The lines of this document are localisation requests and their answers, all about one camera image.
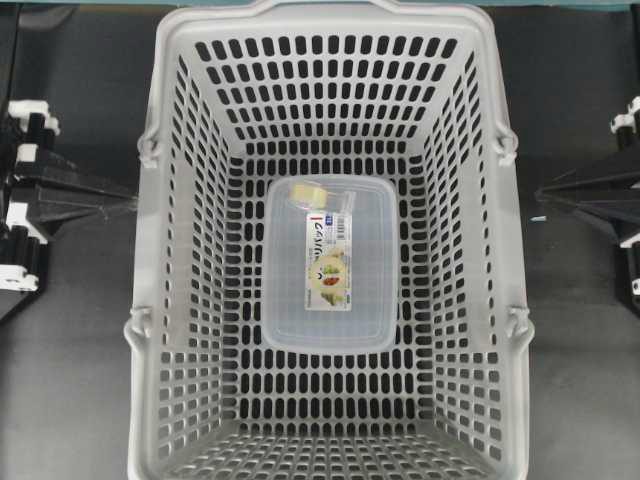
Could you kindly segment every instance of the gray plastic basket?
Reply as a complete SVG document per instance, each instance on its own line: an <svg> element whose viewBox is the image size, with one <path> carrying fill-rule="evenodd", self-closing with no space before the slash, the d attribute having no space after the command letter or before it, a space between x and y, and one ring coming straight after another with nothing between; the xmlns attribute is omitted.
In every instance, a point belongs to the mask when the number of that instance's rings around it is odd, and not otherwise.
<svg viewBox="0 0 640 480"><path fill-rule="evenodd" d="M516 143L479 10L169 15L139 144L130 478L524 478L533 327ZM396 187L388 352L263 342L265 195L318 173Z"/></svg>

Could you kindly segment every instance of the small yellow item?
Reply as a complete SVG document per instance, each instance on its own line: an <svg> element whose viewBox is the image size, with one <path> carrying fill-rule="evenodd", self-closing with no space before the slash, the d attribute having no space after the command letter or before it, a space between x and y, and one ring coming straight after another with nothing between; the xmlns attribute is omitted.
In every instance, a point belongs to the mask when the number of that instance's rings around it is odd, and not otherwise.
<svg viewBox="0 0 640 480"><path fill-rule="evenodd" d="M289 200L302 208L322 210L327 205L327 191L309 183L296 183L291 188Z"/></svg>

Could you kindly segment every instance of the basket bottom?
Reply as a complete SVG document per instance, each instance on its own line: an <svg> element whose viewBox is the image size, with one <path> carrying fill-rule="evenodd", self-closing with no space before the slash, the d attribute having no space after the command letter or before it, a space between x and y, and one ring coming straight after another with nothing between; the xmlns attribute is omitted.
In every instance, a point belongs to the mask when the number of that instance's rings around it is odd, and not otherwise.
<svg viewBox="0 0 640 480"><path fill-rule="evenodd" d="M429 480L494 474L474 450L430 426L423 433L377 437L233 433L166 478Z"/></svg>
<svg viewBox="0 0 640 480"><path fill-rule="evenodd" d="M425 166L421 157L233 159L227 205L223 353L225 420L262 435L398 436L433 420L433 351L426 251ZM370 175L397 191L400 244L398 319L387 352L308 355L263 339L262 248L267 192L279 178Z"/></svg>

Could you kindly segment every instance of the basket handle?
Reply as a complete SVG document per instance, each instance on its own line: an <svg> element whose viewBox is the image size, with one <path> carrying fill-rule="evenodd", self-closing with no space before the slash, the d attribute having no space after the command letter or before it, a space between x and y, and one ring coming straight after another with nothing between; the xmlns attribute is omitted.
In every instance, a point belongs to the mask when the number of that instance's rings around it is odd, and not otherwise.
<svg viewBox="0 0 640 480"><path fill-rule="evenodd" d="M254 8L258 12L264 12L271 8L283 4L304 4L304 3L345 3L344 0L257 0L248 5L248 8ZM399 12L402 5L395 0L352 0L350 3L370 3L390 12Z"/></svg>

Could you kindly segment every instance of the white clip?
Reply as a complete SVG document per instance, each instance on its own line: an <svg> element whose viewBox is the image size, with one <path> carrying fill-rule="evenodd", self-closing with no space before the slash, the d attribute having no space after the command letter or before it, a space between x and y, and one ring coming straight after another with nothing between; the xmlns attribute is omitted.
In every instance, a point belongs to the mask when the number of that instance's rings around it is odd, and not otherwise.
<svg viewBox="0 0 640 480"><path fill-rule="evenodd" d="M634 115L635 113L640 111L640 97L636 97L631 100L631 103L629 103L628 111L631 115Z"/></svg>
<svg viewBox="0 0 640 480"><path fill-rule="evenodd" d="M160 144L150 138L141 138L138 141L138 158L145 168L156 168L161 149Z"/></svg>
<svg viewBox="0 0 640 480"><path fill-rule="evenodd" d="M498 154L498 165L500 167L510 167L517 157L518 137L510 128L504 125L498 126L500 135L496 138L495 150Z"/></svg>
<svg viewBox="0 0 640 480"><path fill-rule="evenodd" d="M611 133L616 133L621 127L631 127L634 128L635 121L633 119L633 115L629 115L628 113L621 113L620 115L616 115L613 120L611 120Z"/></svg>
<svg viewBox="0 0 640 480"><path fill-rule="evenodd" d="M18 152L16 154L16 163L35 162L37 152L38 152L38 145L36 145L35 143L23 143L18 147Z"/></svg>
<svg viewBox="0 0 640 480"><path fill-rule="evenodd" d="M529 309L522 307L509 307L507 319L507 337L519 337L529 330Z"/></svg>
<svg viewBox="0 0 640 480"><path fill-rule="evenodd" d="M27 132L29 117L32 113L39 113L44 116L44 128L54 131L60 135L60 122L49 112L49 104L44 100L13 100L9 102L7 109L9 116L20 120L20 129Z"/></svg>
<svg viewBox="0 0 640 480"><path fill-rule="evenodd" d="M40 243L46 245L49 243L47 234L39 230L34 224L27 219L27 210L29 204L24 202L9 202L9 208L7 209L6 224L9 228L19 226L25 227L29 231L29 236L37 238Z"/></svg>
<svg viewBox="0 0 640 480"><path fill-rule="evenodd" d="M620 248L631 248L631 246L638 241L640 241L640 233L636 233L630 237L623 239L622 242L620 242Z"/></svg>
<svg viewBox="0 0 640 480"><path fill-rule="evenodd" d="M35 292L38 290L38 277L22 265L0 265L0 290Z"/></svg>
<svg viewBox="0 0 640 480"><path fill-rule="evenodd" d="M131 309L131 329L138 335L151 338L151 307L134 307Z"/></svg>

